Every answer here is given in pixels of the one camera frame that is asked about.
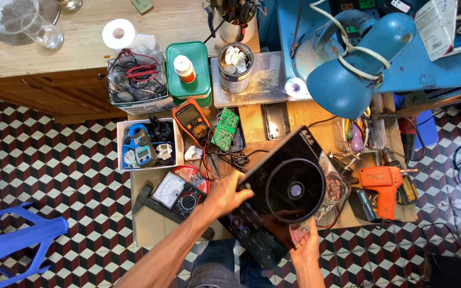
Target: orange soldering gun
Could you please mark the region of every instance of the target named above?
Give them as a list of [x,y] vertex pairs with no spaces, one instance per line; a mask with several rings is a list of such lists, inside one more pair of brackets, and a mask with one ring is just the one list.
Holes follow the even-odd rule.
[[378,192],[377,213],[383,219],[395,220],[396,191],[403,184],[402,172],[411,171],[393,166],[368,167],[359,171],[362,187]]

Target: person's leg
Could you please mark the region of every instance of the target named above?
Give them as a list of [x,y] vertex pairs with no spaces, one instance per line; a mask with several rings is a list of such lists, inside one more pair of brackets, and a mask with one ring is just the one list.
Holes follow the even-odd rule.
[[245,251],[240,258],[239,277],[242,285],[249,288],[274,288],[272,282],[262,276],[263,267],[248,252]]
[[188,288],[210,287],[243,288],[234,275],[235,239],[209,241],[204,252],[193,263]]

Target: orange bottle label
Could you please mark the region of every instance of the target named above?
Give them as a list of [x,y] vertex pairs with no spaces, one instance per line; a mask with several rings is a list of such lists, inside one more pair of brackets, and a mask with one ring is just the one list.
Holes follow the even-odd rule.
[[195,70],[192,71],[192,73],[190,75],[187,75],[187,76],[180,76],[179,75],[179,79],[181,79],[181,82],[184,82],[184,83],[191,83],[195,80]]

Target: hand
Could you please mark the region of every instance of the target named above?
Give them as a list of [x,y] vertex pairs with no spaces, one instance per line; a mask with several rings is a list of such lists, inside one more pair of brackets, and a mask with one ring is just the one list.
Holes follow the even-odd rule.
[[234,210],[243,203],[246,199],[253,196],[250,189],[243,189],[236,192],[238,180],[243,179],[245,174],[234,172],[230,176],[224,177],[215,182],[211,191],[202,203],[207,212],[210,213],[213,219],[217,219],[230,211]]
[[302,270],[307,266],[311,268],[319,267],[320,238],[317,235],[314,217],[309,220],[309,234],[305,235],[296,244],[296,250],[293,248],[289,253],[291,254],[291,262],[293,262],[296,270]]

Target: blue desk lamp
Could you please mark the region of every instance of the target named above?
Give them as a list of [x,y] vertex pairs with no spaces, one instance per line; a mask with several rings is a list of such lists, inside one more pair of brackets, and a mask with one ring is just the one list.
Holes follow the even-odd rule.
[[[413,19],[403,13],[390,13],[377,21],[361,11],[347,10],[339,13],[335,19],[343,26],[355,27],[363,35],[357,47],[373,50],[388,62],[412,41],[417,32]],[[316,63],[316,67],[306,77],[306,83],[312,98],[321,107],[334,115],[353,119],[362,115],[369,106],[375,80],[360,77],[350,69],[354,67],[369,75],[378,75],[385,65],[368,53],[353,50],[343,57],[352,66],[345,68],[336,58],[342,51],[341,47],[337,49],[336,41],[331,40],[339,29],[334,22],[330,22],[320,37],[307,40],[312,41],[313,64]]]

